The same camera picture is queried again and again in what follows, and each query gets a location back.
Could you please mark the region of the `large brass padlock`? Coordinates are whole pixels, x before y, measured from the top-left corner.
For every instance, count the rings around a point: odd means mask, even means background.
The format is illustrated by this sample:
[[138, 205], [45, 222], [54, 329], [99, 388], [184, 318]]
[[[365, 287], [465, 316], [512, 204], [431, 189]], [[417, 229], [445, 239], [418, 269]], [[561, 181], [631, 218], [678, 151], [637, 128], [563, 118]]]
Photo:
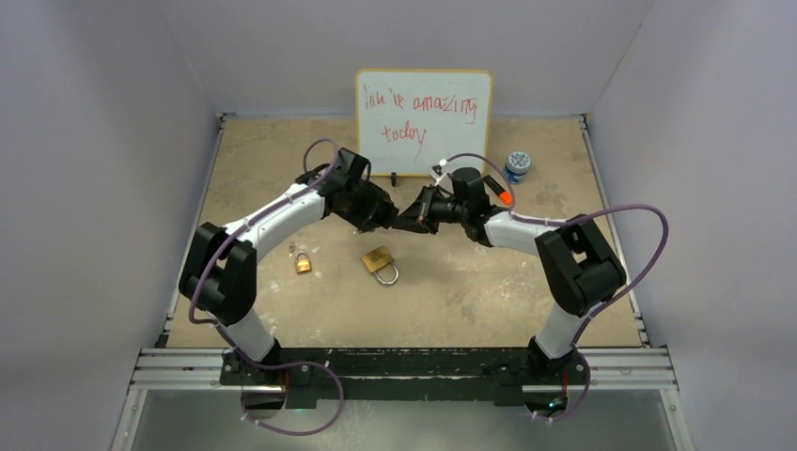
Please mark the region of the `large brass padlock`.
[[[399, 279], [399, 269], [395, 260], [386, 246], [377, 247], [362, 256], [362, 261], [367, 271], [382, 286], [393, 286]], [[381, 271], [390, 269], [393, 273], [392, 278], [385, 279], [381, 276]]]

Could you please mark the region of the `black padlock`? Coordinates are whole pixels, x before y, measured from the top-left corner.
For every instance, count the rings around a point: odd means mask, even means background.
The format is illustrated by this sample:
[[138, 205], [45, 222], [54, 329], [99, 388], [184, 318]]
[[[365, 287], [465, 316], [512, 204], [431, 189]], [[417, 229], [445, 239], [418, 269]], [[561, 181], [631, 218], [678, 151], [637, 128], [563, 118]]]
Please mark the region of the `black padlock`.
[[398, 218], [399, 211], [396, 208], [387, 210], [375, 210], [366, 220], [357, 227], [357, 234], [371, 233], [378, 229], [389, 229]]

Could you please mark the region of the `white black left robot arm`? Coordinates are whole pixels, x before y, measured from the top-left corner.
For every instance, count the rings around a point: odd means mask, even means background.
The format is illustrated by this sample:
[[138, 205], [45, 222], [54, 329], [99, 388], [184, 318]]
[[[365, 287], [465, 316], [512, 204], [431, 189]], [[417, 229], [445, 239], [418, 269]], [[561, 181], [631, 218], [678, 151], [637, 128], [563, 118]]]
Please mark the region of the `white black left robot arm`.
[[255, 311], [258, 264], [286, 239], [334, 214], [360, 232], [388, 228], [399, 215], [388, 192], [358, 176], [301, 175], [277, 199], [227, 225], [199, 226], [189, 247], [179, 292], [188, 319], [216, 327], [246, 355], [243, 371], [255, 383], [279, 375], [277, 340]]

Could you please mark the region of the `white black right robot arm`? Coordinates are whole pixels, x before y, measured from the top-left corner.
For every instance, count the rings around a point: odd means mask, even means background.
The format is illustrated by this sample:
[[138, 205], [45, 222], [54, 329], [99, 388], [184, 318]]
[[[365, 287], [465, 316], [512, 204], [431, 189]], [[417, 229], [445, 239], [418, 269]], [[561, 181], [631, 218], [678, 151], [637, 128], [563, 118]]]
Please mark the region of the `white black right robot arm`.
[[473, 167], [449, 174], [451, 187], [429, 185], [391, 223], [393, 228], [437, 233], [441, 224], [457, 224], [474, 242], [537, 257], [554, 305], [530, 340], [530, 375], [549, 382], [565, 367], [590, 313], [625, 285], [627, 274], [593, 220], [577, 216], [564, 225], [531, 224], [508, 209], [513, 197], [495, 178]]

